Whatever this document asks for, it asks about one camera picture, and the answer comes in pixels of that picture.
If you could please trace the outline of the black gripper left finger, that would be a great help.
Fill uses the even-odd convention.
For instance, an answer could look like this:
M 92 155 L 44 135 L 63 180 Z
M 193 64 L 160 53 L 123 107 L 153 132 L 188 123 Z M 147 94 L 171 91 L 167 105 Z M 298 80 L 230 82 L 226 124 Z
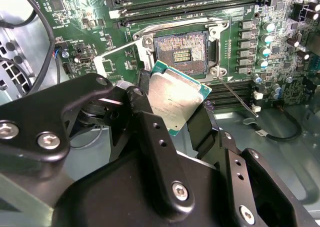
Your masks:
M 155 201 L 158 213 L 190 214 L 195 206 L 194 193 L 165 123 L 153 113 L 147 94 L 136 86 L 117 90 L 97 73 L 2 105 L 1 123 L 16 125 L 18 134 L 2 138 L 0 151 L 8 156 L 21 156 L 36 164 L 38 170 L 50 172 L 70 152 L 70 138 L 78 130 L 80 115 L 94 102 L 106 110 L 102 124 L 115 131 L 115 147 L 129 150 L 128 154 L 141 153 L 158 190 Z

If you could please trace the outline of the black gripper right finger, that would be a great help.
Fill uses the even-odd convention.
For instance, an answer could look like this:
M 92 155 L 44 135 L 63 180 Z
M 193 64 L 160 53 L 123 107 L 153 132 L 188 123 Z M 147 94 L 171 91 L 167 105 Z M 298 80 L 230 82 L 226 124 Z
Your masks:
M 187 121 L 197 158 L 215 167 L 222 223 L 227 227 L 315 227 L 314 218 L 266 159 L 256 150 L 239 150 L 220 129 L 210 103 Z

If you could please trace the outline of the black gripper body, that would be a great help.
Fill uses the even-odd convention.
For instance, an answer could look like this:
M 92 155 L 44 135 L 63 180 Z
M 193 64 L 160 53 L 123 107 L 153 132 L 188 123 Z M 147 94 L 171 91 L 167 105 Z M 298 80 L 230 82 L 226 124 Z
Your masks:
M 178 154 L 195 206 L 184 220 L 169 221 L 156 210 L 158 190 L 139 151 L 109 163 L 73 183 L 57 202 L 56 227 L 233 227 L 218 188 L 218 172 Z

